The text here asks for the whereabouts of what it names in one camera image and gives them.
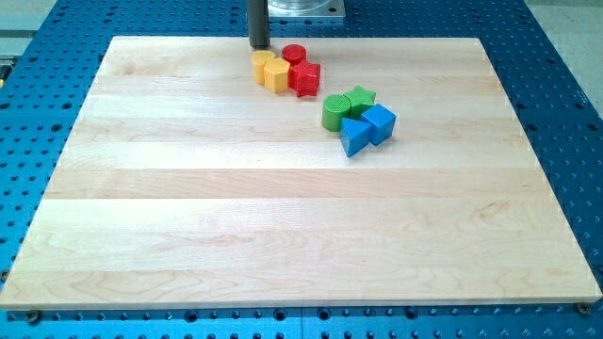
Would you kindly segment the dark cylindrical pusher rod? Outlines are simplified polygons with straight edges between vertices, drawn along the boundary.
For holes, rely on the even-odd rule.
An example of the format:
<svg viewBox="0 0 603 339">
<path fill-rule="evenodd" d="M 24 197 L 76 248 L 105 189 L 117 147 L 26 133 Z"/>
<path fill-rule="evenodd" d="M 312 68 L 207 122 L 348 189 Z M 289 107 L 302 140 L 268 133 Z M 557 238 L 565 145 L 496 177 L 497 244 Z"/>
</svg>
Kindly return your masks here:
<svg viewBox="0 0 603 339">
<path fill-rule="evenodd" d="M 249 41 L 252 48 L 270 45 L 268 0 L 247 0 Z"/>
</svg>

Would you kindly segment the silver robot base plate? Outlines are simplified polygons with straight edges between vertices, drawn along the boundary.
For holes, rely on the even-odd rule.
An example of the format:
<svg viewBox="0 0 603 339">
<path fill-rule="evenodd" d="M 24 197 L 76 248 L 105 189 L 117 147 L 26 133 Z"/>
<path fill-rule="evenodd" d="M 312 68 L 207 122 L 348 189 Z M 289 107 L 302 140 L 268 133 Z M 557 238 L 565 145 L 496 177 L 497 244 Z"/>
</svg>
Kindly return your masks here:
<svg viewBox="0 0 603 339">
<path fill-rule="evenodd" d="M 344 0 L 268 0 L 269 15 L 279 18 L 343 18 Z"/>
</svg>

